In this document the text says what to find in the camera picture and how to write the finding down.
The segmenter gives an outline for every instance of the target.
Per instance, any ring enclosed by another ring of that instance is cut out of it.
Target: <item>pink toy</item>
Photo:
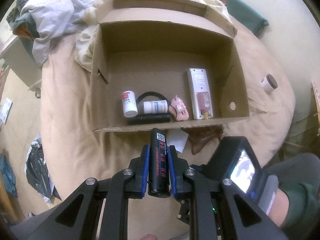
[[[177,95],[171,100],[171,105],[168,107],[168,110],[170,114],[174,116],[176,121],[185,121],[189,118],[186,106]]]

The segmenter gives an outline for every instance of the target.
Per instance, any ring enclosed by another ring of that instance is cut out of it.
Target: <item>bed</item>
[[[235,44],[243,66],[250,117],[223,124],[230,136],[246,136],[262,166],[281,147],[289,130],[295,97],[284,71],[264,45],[232,18]],[[90,73],[74,61],[75,35],[63,37],[49,52],[42,71],[41,134],[48,170],[61,198],[66,199],[85,179],[110,178],[138,157],[149,132],[94,133],[90,128]],[[279,87],[267,95],[260,80],[271,73]],[[189,164],[206,163],[218,145],[210,141],[197,155],[188,142],[181,157]],[[172,197],[129,201],[128,239],[147,233],[169,239],[188,230],[176,219],[180,205]]]

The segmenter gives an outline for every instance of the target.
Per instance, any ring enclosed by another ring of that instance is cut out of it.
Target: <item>knee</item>
[[[308,167],[315,167],[320,169],[320,159],[313,153],[301,153],[297,157],[304,162]]]

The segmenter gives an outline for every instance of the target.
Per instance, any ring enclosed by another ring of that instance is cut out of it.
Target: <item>hole in cardboard box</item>
[[[235,102],[231,102],[229,105],[230,110],[234,111],[236,109],[236,103]]]

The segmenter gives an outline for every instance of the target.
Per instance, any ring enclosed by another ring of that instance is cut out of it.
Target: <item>display screen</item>
[[[235,168],[233,169],[230,179],[245,193],[250,186],[255,168],[245,150],[241,152],[241,156]]]

